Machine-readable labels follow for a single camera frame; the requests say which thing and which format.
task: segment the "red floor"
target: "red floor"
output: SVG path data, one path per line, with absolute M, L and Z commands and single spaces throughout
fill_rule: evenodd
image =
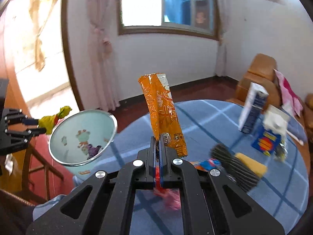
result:
M 211 78 L 207 80 L 197 81 L 195 83 L 187 83 L 179 87 L 171 88 L 174 102 L 186 101 L 192 99 L 216 99 L 226 100 L 234 96 L 236 82 L 227 78 Z M 111 111 L 116 117 L 118 123 L 118 132 L 126 128 L 130 123 L 148 113 L 148 107 L 144 100 L 136 101 L 135 103 L 125 103 L 115 111 Z M 68 194 L 73 188 L 72 174 L 63 166 L 52 161 L 49 154 L 48 144 L 45 135 L 40 135 L 37 138 L 36 149 L 56 167 L 63 175 L 64 181 L 61 181 L 57 176 L 50 174 L 50 196 L 51 198 L 59 194 Z M 31 167 L 39 165 L 38 161 L 33 158 Z M 39 196 L 46 197 L 45 183 L 43 171 L 31 174 L 30 179 L 34 182 L 34 187 L 30 188 Z M 310 181 L 310 196 L 313 195 L 313 170 L 309 177 Z

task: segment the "tan armchair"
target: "tan armchair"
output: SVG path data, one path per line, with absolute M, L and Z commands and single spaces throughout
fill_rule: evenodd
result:
M 245 104 L 248 90 L 250 88 L 250 83 L 254 82 L 256 84 L 262 85 L 269 93 L 264 110 L 266 110 L 269 105 L 273 105 L 277 108 L 281 107 L 282 105 L 281 92 L 279 85 L 277 83 L 274 69 L 277 70 L 277 63 L 274 58 L 264 54 L 257 54 L 254 57 L 248 71 L 245 73 L 243 78 L 238 82 L 234 98 L 229 99 L 227 101 L 243 106 Z M 302 102 L 302 105 L 303 105 L 302 116 L 300 118 L 297 117 L 296 119 L 306 129 L 308 140 L 312 139 L 313 142 L 312 136 L 313 133 L 311 133 L 313 132 L 313 110 L 311 110 L 304 102 Z M 309 174 L 310 172 L 309 145 L 308 143 L 305 143 L 304 146 L 301 146 L 295 140 L 294 142 L 297 148 L 299 149 L 301 156 L 303 157 L 306 169 Z

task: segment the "pink curtain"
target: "pink curtain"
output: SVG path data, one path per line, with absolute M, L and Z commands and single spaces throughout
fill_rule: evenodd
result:
M 115 57 L 110 42 L 110 26 L 116 20 L 115 0 L 87 0 L 90 20 L 88 52 L 96 94 L 102 110 L 119 107 Z

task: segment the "orange snack wrapper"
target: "orange snack wrapper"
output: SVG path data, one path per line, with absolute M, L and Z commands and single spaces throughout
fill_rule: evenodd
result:
M 165 145 L 176 149 L 179 157 L 186 156 L 186 142 L 165 74 L 143 75 L 138 82 L 148 104 L 154 137 L 159 140 L 159 135 L 162 134 Z

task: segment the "table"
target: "table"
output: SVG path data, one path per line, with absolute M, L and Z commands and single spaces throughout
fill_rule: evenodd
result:
M 241 106 L 216 100 L 192 100 L 176 103 L 175 107 L 188 149 L 188 156 L 184 159 L 205 160 L 210 149 L 222 142 L 232 154 L 241 152 L 268 167 L 267 173 L 248 195 L 275 217 L 288 233 L 306 209 L 309 189 L 306 167 L 293 141 L 289 138 L 288 157 L 282 163 L 251 147 L 255 131 L 250 135 L 238 130 Z M 152 135 L 150 115 L 147 114 L 116 135 L 91 174 L 100 169 L 107 172 L 119 170 L 125 163 L 136 159 L 139 150 L 150 146 Z M 165 208 L 162 199 L 152 191 L 139 190 L 130 234 L 183 234 L 181 211 Z

